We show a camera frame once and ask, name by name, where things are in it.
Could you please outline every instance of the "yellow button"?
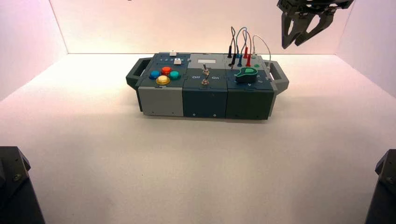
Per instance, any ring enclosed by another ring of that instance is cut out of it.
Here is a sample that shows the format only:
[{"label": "yellow button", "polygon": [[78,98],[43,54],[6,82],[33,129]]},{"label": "yellow button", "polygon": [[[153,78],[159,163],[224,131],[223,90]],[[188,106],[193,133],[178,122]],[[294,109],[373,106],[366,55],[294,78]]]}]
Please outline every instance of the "yellow button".
[{"label": "yellow button", "polygon": [[170,78],[168,76],[159,76],[156,80],[159,85],[166,85],[170,83]]}]

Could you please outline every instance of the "light gray panel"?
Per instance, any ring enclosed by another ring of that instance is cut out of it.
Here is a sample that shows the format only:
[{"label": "light gray panel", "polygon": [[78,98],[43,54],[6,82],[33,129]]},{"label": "light gray panel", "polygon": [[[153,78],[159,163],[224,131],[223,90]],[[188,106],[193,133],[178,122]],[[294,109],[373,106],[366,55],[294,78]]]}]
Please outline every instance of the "light gray panel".
[{"label": "light gray panel", "polygon": [[183,116],[181,87],[139,87],[141,107],[145,115]]},{"label": "light gray panel", "polygon": [[203,63],[198,62],[199,60],[215,60],[215,63],[205,63],[209,69],[224,69],[225,60],[224,54],[204,54],[204,53],[193,53],[190,56],[190,63],[188,64],[189,69],[203,69]]}]

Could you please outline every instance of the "teal button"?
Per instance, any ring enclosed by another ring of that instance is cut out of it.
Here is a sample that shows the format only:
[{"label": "teal button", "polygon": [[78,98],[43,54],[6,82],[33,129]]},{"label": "teal button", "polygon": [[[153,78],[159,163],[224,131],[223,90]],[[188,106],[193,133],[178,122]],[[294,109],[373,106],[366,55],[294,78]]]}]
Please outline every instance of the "teal button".
[{"label": "teal button", "polygon": [[171,71],[170,74],[169,74],[169,78],[171,80],[177,80],[177,79],[180,78],[180,74],[179,74],[178,71]]}]

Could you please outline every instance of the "white backdrop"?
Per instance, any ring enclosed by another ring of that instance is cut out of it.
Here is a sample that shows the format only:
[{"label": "white backdrop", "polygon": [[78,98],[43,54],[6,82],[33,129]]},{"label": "white backdrop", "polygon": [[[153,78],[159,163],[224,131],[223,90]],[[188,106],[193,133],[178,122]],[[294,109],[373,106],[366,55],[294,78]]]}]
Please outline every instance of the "white backdrop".
[{"label": "white backdrop", "polygon": [[[334,54],[352,7],[287,50],[277,0],[51,0],[69,53],[225,52],[230,26],[248,26],[275,54]],[[263,46],[260,53],[266,53]]]},{"label": "white backdrop", "polygon": [[395,0],[357,1],[337,55],[396,97]]},{"label": "white backdrop", "polygon": [[47,0],[0,0],[0,101],[66,54]]}]

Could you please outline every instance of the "small white button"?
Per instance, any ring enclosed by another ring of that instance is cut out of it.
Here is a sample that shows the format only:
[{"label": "small white button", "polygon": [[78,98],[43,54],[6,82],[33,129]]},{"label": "small white button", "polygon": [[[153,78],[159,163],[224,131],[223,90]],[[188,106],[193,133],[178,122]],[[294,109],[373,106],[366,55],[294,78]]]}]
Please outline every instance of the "small white button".
[{"label": "small white button", "polygon": [[180,60],[180,58],[175,58],[173,64],[182,64],[182,60]]},{"label": "small white button", "polygon": [[174,50],[169,52],[169,56],[171,56],[171,57],[175,57],[176,55],[177,55],[177,53]]}]

